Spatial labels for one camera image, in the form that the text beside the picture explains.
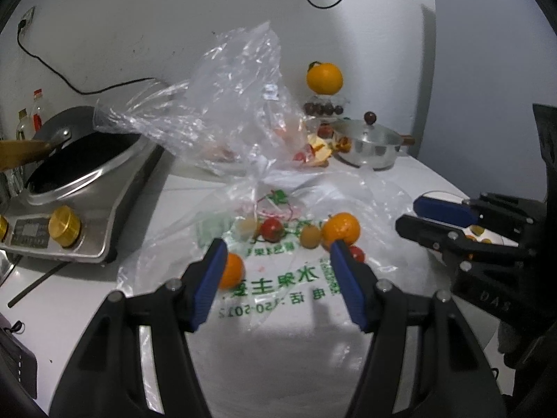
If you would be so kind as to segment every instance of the transparent plastic bag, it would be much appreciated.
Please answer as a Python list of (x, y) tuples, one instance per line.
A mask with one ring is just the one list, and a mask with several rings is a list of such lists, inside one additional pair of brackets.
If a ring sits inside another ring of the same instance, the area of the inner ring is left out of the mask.
[(278, 41), (269, 23), (220, 35), (189, 80), (151, 82), (129, 100), (113, 94), (99, 100), (94, 127), (142, 133), (219, 176), (289, 162), (307, 133), (282, 82)]
[[(187, 335), (215, 418), (256, 417), (263, 409), (272, 416), (344, 415), (370, 336), (351, 323), (327, 252), (302, 248), (297, 237), (309, 221), (319, 224), (330, 214), (350, 212), (361, 225), (356, 244), (378, 276), (402, 270), (407, 264), (399, 255), (394, 220), (411, 200), (374, 176), (368, 181), (374, 187), (382, 182), (384, 196), (375, 200), (359, 174), (271, 169), (213, 192), (196, 216), (174, 223), (124, 261), (118, 285), (129, 295), (181, 276), (212, 237), (223, 237), (229, 250), (243, 257), (243, 287), (219, 292), (207, 323)], [(279, 243), (252, 243), (238, 231), (244, 219), (272, 210), (291, 233)], [(148, 402), (162, 411), (148, 329), (141, 329), (140, 337)]]

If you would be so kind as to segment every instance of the blue gripper pad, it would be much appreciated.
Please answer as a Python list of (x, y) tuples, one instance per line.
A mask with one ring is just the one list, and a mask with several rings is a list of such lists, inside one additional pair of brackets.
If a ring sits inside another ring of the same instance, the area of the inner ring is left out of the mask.
[(331, 267), (335, 272), (336, 282), (339, 284), (350, 319), (360, 327), (362, 332), (367, 332), (369, 331), (369, 320), (366, 314), (366, 298), (350, 268), (350, 264), (356, 261), (342, 241), (331, 244), (330, 254)]
[(444, 199), (420, 196), (414, 200), (412, 208), (419, 217), (452, 224), (460, 228), (467, 228), (478, 222), (478, 215), (469, 206)]
[(193, 280), (197, 284), (190, 285), (186, 282), (186, 293), (192, 289), (194, 291), (193, 300), (190, 301), (193, 312), (189, 320), (192, 332), (195, 332), (207, 320), (222, 273), (225, 271), (227, 257), (228, 248), (225, 241), (214, 239), (204, 258), (194, 263), (195, 268), (199, 271), (199, 276), (196, 275), (197, 278)]

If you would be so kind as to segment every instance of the wooden handle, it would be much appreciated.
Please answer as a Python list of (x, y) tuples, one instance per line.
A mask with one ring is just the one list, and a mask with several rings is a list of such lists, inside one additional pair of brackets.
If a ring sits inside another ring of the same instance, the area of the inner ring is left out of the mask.
[(416, 144), (416, 139), (411, 135), (400, 135), (402, 136), (402, 146), (414, 146)]
[(0, 171), (20, 167), (46, 158), (56, 147), (39, 140), (0, 141)]

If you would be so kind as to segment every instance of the white wall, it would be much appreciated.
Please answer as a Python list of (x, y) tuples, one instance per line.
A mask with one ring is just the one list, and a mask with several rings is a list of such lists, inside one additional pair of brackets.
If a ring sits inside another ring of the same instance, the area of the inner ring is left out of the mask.
[(418, 159), (454, 185), (543, 199), (532, 103), (557, 104), (557, 37), (534, 0), (436, 0), (430, 111)]
[(342, 68), (352, 117), (374, 110), (380, 122), (409, 132), (419, 99), (429, 98), (420, 96), (423, 13), (434, 11), (434, 0), (345, 0), (328, 11), (304, 0), (22, 0), (0, 34), (0, 120), (11, 137), (18, 110), (39, 87), (53, 113), (96, 100), (74, 94), (18, 49), (16, 27), (32, 5), (24, 45), (86, 90), (143, 76), (188, 77), (214, 33), (270, 19), (281, 39), (282, 72), (300, 99), (310, 94), (305, 72), (312, 61)]

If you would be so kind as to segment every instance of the white countertop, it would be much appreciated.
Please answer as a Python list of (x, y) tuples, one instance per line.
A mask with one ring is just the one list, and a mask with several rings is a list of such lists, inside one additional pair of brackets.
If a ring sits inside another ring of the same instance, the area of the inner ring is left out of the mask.
[[(349, 167), (333, 160), (329, 168)], [(400, 186), (412, 199), (432, 190), (462, 195), (441, 176), (408, 156), (399, 157), (393, 168), (377, 174)], [(181, 163), (172, 165), (169, 156), (163, 157), (130, 214), (118, 245), (119, 259), (138, 248), (146, 237), (191, 213), (211, 190), (221, 186), (218, 178)], [(416, 262), (431, 263), (432, 275), (437, 278), (436, 286), (428, 287), (433, 284), (429, 278), (422, 279), (421, 284), (398, 285), (408, 292), (432, 294), (438, 287), (439, 274), (444, 275), (444, 267), (417, 245), (415, 256)], [(119, 262), (116, 260), (108, 266), (69, 265), (12, 309), (7, 308), (9, 300), (54, 265), (55, 262), (25, 258), (0, 287), (0, 312), (11, 323), (16, 320), (24, 322), (24, 332), (17, 337), (37, 357), (37, 403), (45, 411), (88, 321), (115, 287)], [(448, 279), (446, 281), (444, 287), (449, 286)], [(485, 347), (498, 320), (463, 301), (459, 301), (459, 306), (481, 346)]]

